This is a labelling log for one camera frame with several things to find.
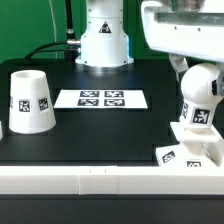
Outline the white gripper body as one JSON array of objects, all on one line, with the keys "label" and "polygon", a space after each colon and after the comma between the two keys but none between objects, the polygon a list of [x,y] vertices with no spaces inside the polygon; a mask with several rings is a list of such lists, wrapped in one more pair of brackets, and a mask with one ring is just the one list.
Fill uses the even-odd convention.
[{"label": "white gripper body", "polygon": [[141,18],[152,50],[224,62],[224,0],[191,0],[196,10],[173,11],[171,0],[144,0]]}]

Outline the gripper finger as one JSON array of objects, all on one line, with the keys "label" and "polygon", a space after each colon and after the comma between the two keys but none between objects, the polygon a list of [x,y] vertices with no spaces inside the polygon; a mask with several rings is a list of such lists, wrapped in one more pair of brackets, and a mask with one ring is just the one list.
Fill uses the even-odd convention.
[{"label": "gripper finger", "polygon": [[189,69],[186,58],[182,55],[170,54],[169,61],[176,73],[176,80],[180,81],[180,76]]},{"label": "gripper finger", "polygon": [[212,81],[212,94],[224,99],[224,62],[216,64],[218,77]]}]

